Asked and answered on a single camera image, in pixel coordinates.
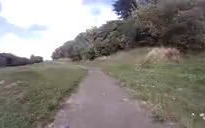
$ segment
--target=grass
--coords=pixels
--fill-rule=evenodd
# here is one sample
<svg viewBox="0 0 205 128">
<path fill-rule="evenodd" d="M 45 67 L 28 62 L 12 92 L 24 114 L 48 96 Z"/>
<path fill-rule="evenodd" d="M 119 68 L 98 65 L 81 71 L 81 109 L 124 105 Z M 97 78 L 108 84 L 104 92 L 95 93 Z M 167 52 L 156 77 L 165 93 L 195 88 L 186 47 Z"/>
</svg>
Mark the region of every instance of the grass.
<svg viewBox="0 0 205 128">
<path fill-rule="evenodd" d="M 36 128 L 49 121 L 85 74 L 59 64 L 0 68 L 0 128 Z"/>
<path fill-rule="evenodd" d="M 178 64 L 142 67 L 145 49 L 121 52 L 98 64 L 141 100 L 152 104 L 155 121 L 205 128 L 205 53 L 188 54 Z"/>
</svg>

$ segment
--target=white cloud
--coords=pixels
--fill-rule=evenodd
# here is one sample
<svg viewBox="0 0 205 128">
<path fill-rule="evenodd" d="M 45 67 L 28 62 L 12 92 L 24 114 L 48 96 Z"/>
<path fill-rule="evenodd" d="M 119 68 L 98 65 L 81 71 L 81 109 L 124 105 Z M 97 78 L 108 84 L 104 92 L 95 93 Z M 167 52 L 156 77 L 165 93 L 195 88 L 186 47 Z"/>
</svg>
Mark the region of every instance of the white cloud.
<svg viewBox="0 0 205 128">
<path fill-rule="evenodd" d="M 73 39 L 79 32 L 117 18 L 111 7 L 100 4 L 82 5 L 82 0 L 0 1 L 0 16 L 5 17 L 9 23 L 23 28 L 33 24 L 48 26 L 48 30 L 36 32 L 43 37 L 41 40 L 24 40 L 12 33 L 0 40 L 0 51 L 26 57 L 33 53 L 49 59 L 55 48 Z M 98 16 L 90 12 L 95 7 L 101 10 Z"/>
</svg>

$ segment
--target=treeline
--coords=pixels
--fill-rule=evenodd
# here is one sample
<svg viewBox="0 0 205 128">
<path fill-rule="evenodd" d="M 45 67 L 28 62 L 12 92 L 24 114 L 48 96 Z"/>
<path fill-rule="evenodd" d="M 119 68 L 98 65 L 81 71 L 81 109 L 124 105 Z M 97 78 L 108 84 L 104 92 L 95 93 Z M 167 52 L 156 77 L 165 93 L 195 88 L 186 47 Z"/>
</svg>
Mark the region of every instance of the treeline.
<svg viewBox="0 0 205 128">
<path fill-rule="evenodd" d="M 93 60 L 144 46 L 205 50 L 205 0 L 117 0 L 113 6 L 120 20 L 80 33 L 52 58 Z"/>
<path fill-rule="evenodd" d="M 40 56 L 31 56 L 30 59 L 24 57 L 18 57 L 10 53 L 0 53 L 0 67 L 6 66 L 21 66 L 34 63 L 40 63 L 43 58 Z"/>
</svg>

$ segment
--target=dry grass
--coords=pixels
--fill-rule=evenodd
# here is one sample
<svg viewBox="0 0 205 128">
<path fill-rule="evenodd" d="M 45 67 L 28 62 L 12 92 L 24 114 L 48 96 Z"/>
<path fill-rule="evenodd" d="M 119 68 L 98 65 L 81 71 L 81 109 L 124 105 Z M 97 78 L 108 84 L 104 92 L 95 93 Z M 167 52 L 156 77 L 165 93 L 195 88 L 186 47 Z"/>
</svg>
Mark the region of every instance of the dry grass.
<svg viewBox="0 0 205 128">
<path fill-rule="evenodd" d="M 146 55 L 143 64 L 166 64 L 180 61 L 181 53 L 175 48 L 152 48 Z"/>
</svg>

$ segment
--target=sky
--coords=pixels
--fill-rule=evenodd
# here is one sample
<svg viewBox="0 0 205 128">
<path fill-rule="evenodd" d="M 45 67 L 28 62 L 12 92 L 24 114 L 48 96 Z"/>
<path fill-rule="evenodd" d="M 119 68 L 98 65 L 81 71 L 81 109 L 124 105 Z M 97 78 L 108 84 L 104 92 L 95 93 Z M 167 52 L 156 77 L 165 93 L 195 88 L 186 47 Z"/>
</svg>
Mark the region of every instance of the sky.
<svg viewBox="0 0 205 128">
<path fill-rule="evenodd" d="M 117 19 L 113 0 L 0 0 L 0 52 L 51 59 L 64 42 Z"/>
</svg>

